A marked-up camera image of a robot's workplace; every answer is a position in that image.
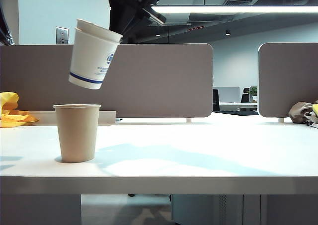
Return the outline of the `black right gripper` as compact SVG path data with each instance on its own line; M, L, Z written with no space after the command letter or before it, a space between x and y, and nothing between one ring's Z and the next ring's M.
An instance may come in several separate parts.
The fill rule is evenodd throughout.
M110 0L110 30L122 35L122 44L135 43L139 20L164 24L166 18L152 9L151 3L139 0Z

